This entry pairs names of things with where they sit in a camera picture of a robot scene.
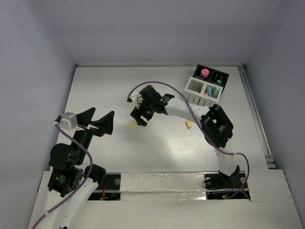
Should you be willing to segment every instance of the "pink button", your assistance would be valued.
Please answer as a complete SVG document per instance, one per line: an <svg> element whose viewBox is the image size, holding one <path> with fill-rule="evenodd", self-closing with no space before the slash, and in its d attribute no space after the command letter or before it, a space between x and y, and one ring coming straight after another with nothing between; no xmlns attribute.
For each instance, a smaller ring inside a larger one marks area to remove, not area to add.
<svg viewBox="0 0 305 229"><path fill-rule="evenodd" d="M203 69L201 70L201 77L203 77L203 78L208 78L208 77L209 77L209 73L210 73L209 70L203 68Z"/></svg>

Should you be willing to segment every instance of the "gray wall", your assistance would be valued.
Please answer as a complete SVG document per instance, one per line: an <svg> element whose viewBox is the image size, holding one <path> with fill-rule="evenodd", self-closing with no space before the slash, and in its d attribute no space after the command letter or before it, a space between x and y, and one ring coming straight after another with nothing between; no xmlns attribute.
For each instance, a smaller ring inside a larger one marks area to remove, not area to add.
<svg viewBox="0 0 305 229"><path fill-rule="evenodd" d="M0 1L0 224L27 228L75 65L40 0Z"/></svg>
<svg viewBox="0 0 305 229"><path fill-rule="evenodd" d="M77 63L246 62L281 0L44 0Z"/></svg>
<svg viewBox="0 0 305 229"><path fill-rule="evenodd" d="M305 225L305 1L283 0L246 65L278 167Z"/></svg>

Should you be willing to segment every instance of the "small yellow object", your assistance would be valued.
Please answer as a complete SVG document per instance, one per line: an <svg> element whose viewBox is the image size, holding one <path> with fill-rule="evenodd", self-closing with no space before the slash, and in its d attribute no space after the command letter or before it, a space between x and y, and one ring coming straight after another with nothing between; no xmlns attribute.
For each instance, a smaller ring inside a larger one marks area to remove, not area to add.
<svg viewBox="0 0 305 229"><path fill-rule="evenodd" d="M130 124L128 125L128 128L134 128L134 127L136 127L136 126L138 126L137 123L130 123Z"/></svg>
<svg viewBox="0 0 305 229"><path fill-rule="evenodd" d="M186 125L186 128L188 128L188 129L192 128L192 124L191 124L191 122L189 120L185 121L185 125Z"/></svg>

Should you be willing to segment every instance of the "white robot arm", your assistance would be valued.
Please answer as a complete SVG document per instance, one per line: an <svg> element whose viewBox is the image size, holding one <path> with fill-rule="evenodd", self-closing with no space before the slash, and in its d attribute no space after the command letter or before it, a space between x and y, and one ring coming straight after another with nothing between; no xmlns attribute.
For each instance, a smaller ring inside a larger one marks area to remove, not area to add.
<svg viewBox="0 0 305 229"><path fill-rule="evenodd" d="M72 228L89 196L97 187L105 184L106 169L94 164L91 171L89 167L85 171L76 167L83 163L85 152L75 141L88 149L94 135L111 135L113 131L114 111L100 120L91 121L94 112L93 107L80 114L64 113L55 120L55 124L61 128L76 132L70 145L59 143L51 150L49 165L52 167L52 174L48 183L45 215L37 221L33 229Z"/></svg>
<svg viewBox="0 0 305 229"><path fill-rule="evenodd" d="M161 96L151 85L146 86L139 93L133 92L127 101L132 102L135 106L131 116L137 121L138 125L146 126L147 123L142 117L149 121L154 113L196 121L185 101L170 94ZM240 169L235 162L234 155L225 155L219 149L225 152L232 152L232 123L219 105L204 107L190 104L190 107L200 122L202 129L217 146L217 148L215 147L215 153L219 162L219 182L222 183L220 186L231 187Z"/></svg>

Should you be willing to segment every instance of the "white table surface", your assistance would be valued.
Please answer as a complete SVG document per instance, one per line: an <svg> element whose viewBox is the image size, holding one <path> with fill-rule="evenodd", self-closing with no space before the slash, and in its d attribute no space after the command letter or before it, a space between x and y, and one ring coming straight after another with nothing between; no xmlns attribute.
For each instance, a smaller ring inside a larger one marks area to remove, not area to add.
<svg viewBox="0 0 305 229"><path fill-rule="evenodd" d="M154 193L153 201L143 195L121 201L87 201L72 229L302 228L282 170L267 168L237 68L215 69L230 74L220 105L234 125L233 148L246 154L250 162L251 201L170 201L158 198L158 193ZM195 125L187 130L183 119L155 114L146 127L127 127L134 121L130 117L133 106L126 102L126 95L135 85L159 80L183 91L194 70L195 67L77 68L66 112L80 113L94 106L93 118L99 119L115 111L112 136L92 139L89 151L93 162L107 172L217 171L214 150ZM161 94L175 95L165 86L154 87ZM62 135L59 142L69 143ZM244 159L237 158L241 169L246 169ZM50 175L43 175L29 226L42 214ZM124 188L134 189L136 184L155 187L154 179L139 183L138 176L142 175L124 174L122 177L135 179L124 182Z"/></svg>
<svg viewBox="0 0 305 229"><path fill-rule="evenodd" d="M267 171L237 67L215 68L230 74L220 105L234 125L234 150L247 155L253 172ZM130 116L133 106L126 102L126 96L134 86L156 80L183 92L194 71L195 67L77 68L66 112L80 113L94 106L93 119L99 119L115 111L112 136L92 139L89 151L93 162L107 172L217 171L215 152L195 124L188 130L181 118L155 114L146 127L127 127L134 120ZM153 86L160 94L176 95L163 85ZM69 143L69 140L59 135L58 142ZM241 169L245 169L244 159L238 157L238 161ZM85 159L82 167L88 164Z"/></svg>

